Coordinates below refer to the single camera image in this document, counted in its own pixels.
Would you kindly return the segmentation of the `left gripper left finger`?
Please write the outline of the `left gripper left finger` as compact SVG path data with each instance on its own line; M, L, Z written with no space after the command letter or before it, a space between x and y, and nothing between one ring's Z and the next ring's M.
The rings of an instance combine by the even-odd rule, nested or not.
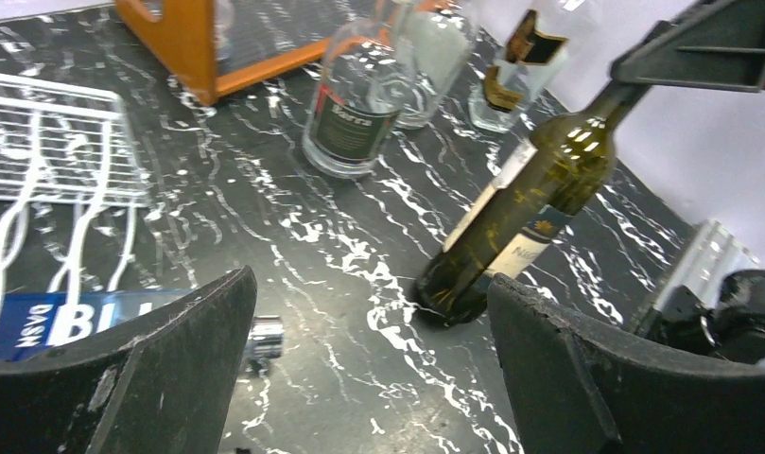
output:
M0 360L0 453L215 453L257 297L230 271L128 322Z

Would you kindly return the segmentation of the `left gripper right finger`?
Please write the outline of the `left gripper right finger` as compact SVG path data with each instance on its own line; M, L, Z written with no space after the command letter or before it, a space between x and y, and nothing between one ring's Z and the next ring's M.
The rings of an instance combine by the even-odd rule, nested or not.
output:
M488 313L528 453L765 453L765 368L645 340L498 275Z

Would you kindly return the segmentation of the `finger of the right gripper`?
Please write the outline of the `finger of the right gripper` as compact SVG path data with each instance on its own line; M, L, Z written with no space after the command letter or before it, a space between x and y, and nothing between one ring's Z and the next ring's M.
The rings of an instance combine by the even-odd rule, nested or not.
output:
M657 22L615 59L610 78L635 85L765 91L765 0L696 1Z

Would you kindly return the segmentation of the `blue square bottle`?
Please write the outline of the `blue square bottle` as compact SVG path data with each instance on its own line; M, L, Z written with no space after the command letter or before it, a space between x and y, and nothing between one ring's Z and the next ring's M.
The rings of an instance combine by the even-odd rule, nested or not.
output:
M27 360L182 298L202 300L197 292L178 289L83 292L75 309L69 310L64 292L7 294L0 314L0 361Z

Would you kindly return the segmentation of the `dark wine bottle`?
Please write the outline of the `dark wine bottle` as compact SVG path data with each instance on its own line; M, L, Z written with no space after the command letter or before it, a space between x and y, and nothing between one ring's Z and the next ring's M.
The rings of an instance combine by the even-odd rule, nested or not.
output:
M612 80L584 109L539 124L479 194L430 259L415 295L439 323L469 323L493 277L516 277L606 184L615 131L650 88Z

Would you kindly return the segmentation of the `grey bottle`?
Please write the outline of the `grey bottle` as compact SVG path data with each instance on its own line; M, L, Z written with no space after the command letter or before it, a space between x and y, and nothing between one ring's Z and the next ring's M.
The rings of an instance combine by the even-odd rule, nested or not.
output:
M474 126L510 130L600 24L602 1L533 1L468 97Z

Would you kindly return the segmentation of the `clear round white-capped bottle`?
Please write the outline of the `clear round white-capped bottle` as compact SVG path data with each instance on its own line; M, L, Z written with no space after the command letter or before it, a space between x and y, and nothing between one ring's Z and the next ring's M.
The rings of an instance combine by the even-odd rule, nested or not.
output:
M370 17L338 29L321 60L321 78L304 126L304 156L341 179L369 174L405 110L417 74L405 28L413 1L378 1Z

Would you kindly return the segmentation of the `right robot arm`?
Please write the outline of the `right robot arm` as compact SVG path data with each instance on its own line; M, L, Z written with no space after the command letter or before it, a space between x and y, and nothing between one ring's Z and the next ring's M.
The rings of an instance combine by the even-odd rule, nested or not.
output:
M765 91L765 1L696 1L613 61L610 78L642 88ZM765 365L765 270L720 222L704 221L624 329Z

